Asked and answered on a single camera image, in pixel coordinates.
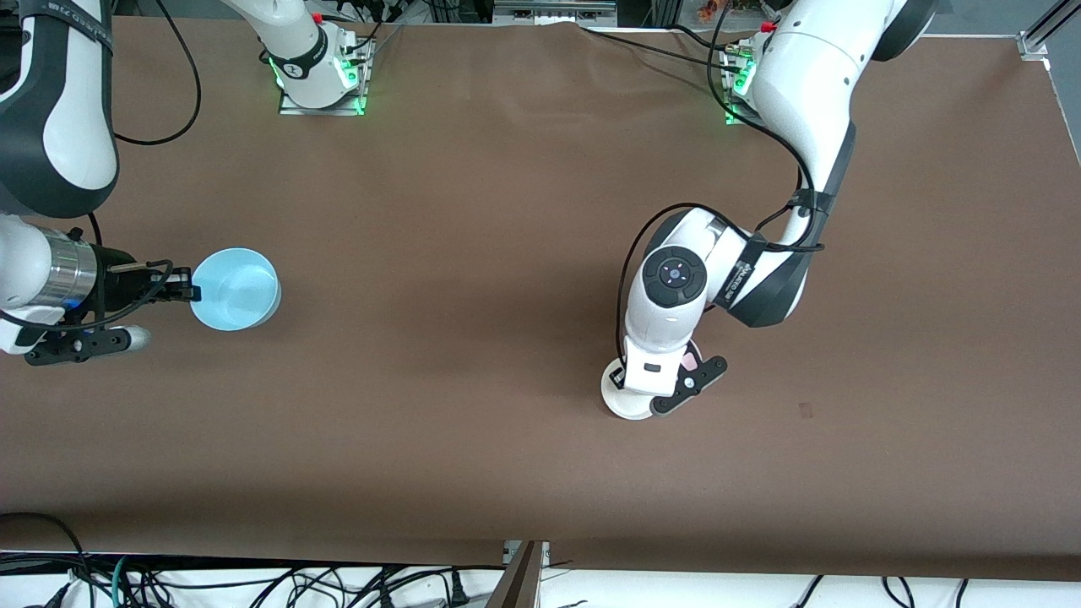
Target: power cord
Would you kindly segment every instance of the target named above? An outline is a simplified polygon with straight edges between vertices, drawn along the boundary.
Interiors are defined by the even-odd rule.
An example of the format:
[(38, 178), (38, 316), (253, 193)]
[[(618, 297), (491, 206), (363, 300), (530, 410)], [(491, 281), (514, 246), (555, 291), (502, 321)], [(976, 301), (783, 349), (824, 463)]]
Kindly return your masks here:
[(446, 599), (446, 605), (450, 608), (458, 608), (467, 604), (469, 604), (469, 596), (466, 595), (466, 590), (462, 587), (462, 574), (457, 570), (451, 570), (451, 593)]
[(969, 589), (969, 579), (961, 579), (961, 584), (957, 587), (957, 595), (953, 597), (953, 608), (961, 608), (961, 598), (964, 597), (966, 589)]
[(811, 596), (814, 595), (814, 590), (818, 587), (818, 583), (820, 583), (825, 578), (825, 574), (818, 574), (812, 579), (811, 584), (808, 585), (806, 591), (803, 592), (803, 598), (792, 606), (792, 608), (806, 608), (808, 603), (811, 602)]
[(899, 597), (893, 594), (893, 590), (890, 589), (890, 577), (882, 577), (882, 589), (885, 590), (890, 599), (900, 608), (916, 608), (916, 599), (912, 597), (912, 590), (909, 589), (908, 581), (905, 580), (905, 577), (897, 577), (897, 580), (900, 581), (900, 586), (905, 589), (905, 595), (908, 596), (908, 604), (905, 604)]
[(178, 140), (182, 135), (187, 133), (189, 129), (191, 129), (192, 124), (196, 123), (196, 119), (199, 118), (199, 110), (202, 108), (202, 81), (199, 80), (199, 68), (196, 67), (196, 61), (191, 57), (191, 51), (188, 50), (188, 43), (184, 41), (184, 36), (181, 35), (181, 30), (177, 29), (176, 24), (173, 23), (173, 17), (169, 14), (169, 10), (165, 9), (165, 4), (162, 3), (161, 0), (155, 0), (155, 2), (158, 4), (158, 9), (161, 10), (161, 14), (165, 16), (165, 21), (169, 22), (169, 27), (172, 28), (173, 35), (176, 36), (176, 41), (181, 43), (181, 49), (184, 50), (184, 56), (188, 60), (188, 65), (191, 66), (191, 77), (196, 81), (196, 107), (191, 110), (191, 118), (188, 119), (187, 124), (168, 137), (161, 137), (160, 140), (136, 140), (128, 137), (126, 135), (121, 135), (120, 133), (114, 133), (121, 142), (135, 144), (136, 146), (160, 146), (161, 144), (168, 144)]
[[(68, 538), (68, 541), (71, 542), (71, 546), (75, 547), (77, 565), (79, 568), (81, 568), (82, 574), (84, 574), (86, 579), (93, 578), (93, 571), (90, 569), (90, 564), (86, 563), (86, 554), (82, 550), (82, 543), (79, 542), (79, 537), (75, 536), (75, 532), (71, 531), (71, 528), (68, 528), (67, 524), (65, 524), (57, 517), (53, 517), (52, 515), (46, 515), (44, 513), (35, 513), (31, 511), (12, 511), (8, 513), (0, 513), (0, 523), (4, 520), (12, 521), (15, 519), (35, 519), (52, 524), (53, 526), (59, 528), (59, 530), (64, 532), (64, 536)], [(95, 608), (96, 595), (97, 594), (94, 593), (94, 590), (90, 590), (90, 608)]]

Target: blue cup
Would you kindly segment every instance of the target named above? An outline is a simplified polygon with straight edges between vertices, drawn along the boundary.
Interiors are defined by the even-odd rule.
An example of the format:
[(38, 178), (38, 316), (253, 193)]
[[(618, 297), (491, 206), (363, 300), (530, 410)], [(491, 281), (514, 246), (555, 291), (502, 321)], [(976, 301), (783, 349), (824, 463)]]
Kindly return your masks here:
[(281, 283), (270, 261), (251, 249), (223, 249), (191, 275), (202, 299), (196, 318), (211, 329), (238, 331), (266, 322), (281, 303)]

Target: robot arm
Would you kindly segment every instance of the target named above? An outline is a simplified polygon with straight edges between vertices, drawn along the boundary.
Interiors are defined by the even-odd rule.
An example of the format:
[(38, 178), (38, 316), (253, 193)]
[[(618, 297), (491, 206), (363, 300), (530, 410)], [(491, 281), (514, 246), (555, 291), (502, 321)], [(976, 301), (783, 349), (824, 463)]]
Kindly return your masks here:
[[(357, 44), (353, 32), (317, 23), (304, 0), (223, 1), (255, 28), (279, 85), (297, 105), (333, 105), (358, 87), (350, 62), (366, 41)], [(116, 185), (109, 5), (21, 0), (22, 69), (0, 93), (0, 351), (27, 355), (35, 365), (146, 344), (148, 334), (134, 328), (94, 327), (101, 340), (85, 339), (82, 319), (91, 312), (96, 321), (146, 302), (199, 296), (188, 268), (170, 262), (156, 270), (123, 251), (83, 241), (77, 230), (18, 217), (82, 216)]]
[[(702, 362), (691, 335), (705, 306), (723, 308), (748, 327), (776, 325), (791, 314), (852, 156), (852, 90), (883, 43), (904, 44), (896, 53), (890, 49), (896, 56), (918, 38), (933, 4), (798, 0), (775, 30), (744, 43), (753, 69), (732, 94), (805, 166), (788, 203), (788, 224), (775, 243), (702, 208), (660, 226), (628, 295), (623, 371), (602, 379), (613, 411), (641, 418), (644, 408), (659, 413), (659, 398), (677, 398), (667, 401), (667, 414), (700, 392), (704, 386), (688, 380), (686, 357), (695, 354), (692, 366)], [(894, 28), (898, 19), (904, 27)]]

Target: brown paper sheet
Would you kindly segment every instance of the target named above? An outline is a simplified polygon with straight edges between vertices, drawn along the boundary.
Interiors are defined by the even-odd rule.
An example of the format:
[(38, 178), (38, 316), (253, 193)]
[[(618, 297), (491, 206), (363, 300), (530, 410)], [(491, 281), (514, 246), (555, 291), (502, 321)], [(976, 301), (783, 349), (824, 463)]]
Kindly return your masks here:
[[(285, 118), (243, 23), (179, 23), (202, 116), (121, 144), (106, 242), (254, 248), (281, 308), (218, 333), (159, 304), (144, 353), (0, 358), (4, 508), (94, 551), (464, 564), (542, 538), (583, 568), (1079, 578), (1081, 170), (1013, 41), (872, 65), (796, 314), (709, 315), (729, 374), (629, 423), (599, 383), (635, 233), (683, 200), (752, 226), (795, 176), (699, 66), (570, 25), (411, 27), (368, 116)], [(172, 132), (183, 55), (161, 21), (116, 29), (117, 129)]]

